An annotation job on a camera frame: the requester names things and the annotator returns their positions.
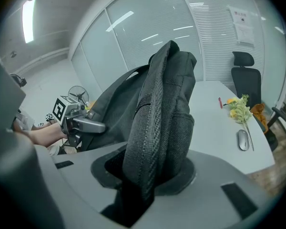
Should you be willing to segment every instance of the floor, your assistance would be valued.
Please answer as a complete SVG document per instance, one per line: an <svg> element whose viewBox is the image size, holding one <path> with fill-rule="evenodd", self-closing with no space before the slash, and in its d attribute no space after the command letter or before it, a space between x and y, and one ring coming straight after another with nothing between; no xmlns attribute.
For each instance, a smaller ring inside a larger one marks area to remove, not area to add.
<svg viewBox="0 0 286 229"><path fill-rule="evenodd" d="M278 147L273 152L275 165L248 176L264 188L269 195L275 196L284 191L286 186L286 133L279 122L271 130L278 139Z"/></svg>

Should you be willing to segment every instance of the red pen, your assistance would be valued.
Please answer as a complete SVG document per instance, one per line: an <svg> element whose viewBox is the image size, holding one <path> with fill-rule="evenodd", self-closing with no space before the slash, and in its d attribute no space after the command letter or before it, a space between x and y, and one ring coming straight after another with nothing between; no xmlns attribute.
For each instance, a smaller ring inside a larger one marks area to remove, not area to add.
<svg viewBox="0 0 286 229"><path fill-rule="evenodd" d="M223 108L223 103L221 102L221 98L218 98L219 104L220 104L220 108Z"/></svg>

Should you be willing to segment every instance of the gray computer mouse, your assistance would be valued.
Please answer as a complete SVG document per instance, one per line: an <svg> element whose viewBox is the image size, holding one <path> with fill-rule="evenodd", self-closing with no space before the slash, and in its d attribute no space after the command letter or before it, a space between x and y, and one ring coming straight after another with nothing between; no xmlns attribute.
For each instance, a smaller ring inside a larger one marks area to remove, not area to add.
<svg viewBox="0 0 286 229"><path fill-rule="evenodd" d="M245 130L239 130L237 132L238 146L241 150L247 151L249 149L248 133Z"/></svg>

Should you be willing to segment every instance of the table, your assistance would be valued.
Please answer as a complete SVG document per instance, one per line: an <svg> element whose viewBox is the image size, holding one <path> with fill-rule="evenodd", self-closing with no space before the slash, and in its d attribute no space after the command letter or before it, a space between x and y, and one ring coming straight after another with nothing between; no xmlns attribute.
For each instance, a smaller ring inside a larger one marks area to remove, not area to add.
<svg viewBox="0 0 286 229"><path fill-rule="evenodd" d="M253 117L248 120L248 127L254 151L251 143L249 150L239 149L236 134L245 127L229 117L229 106L220 108L219 97L225 104L235 94L219 81L196 82L189 102L195 121L190 149L221 158L244 174L274 165L269 144Z"/></svg>

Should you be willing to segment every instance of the fan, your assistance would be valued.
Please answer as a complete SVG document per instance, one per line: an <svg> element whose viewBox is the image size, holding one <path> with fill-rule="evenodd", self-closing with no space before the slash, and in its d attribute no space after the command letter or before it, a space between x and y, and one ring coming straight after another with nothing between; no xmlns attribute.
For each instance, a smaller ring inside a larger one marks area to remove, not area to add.
<svg viewBox="0 0 286 229"><path fill-rule="evenodd" d="M89 101L89 95L87 91L81 86L71 87L68 92L68 96L77 100L80 103L83 103L85 106L87 106L86 103Z"/></svg>

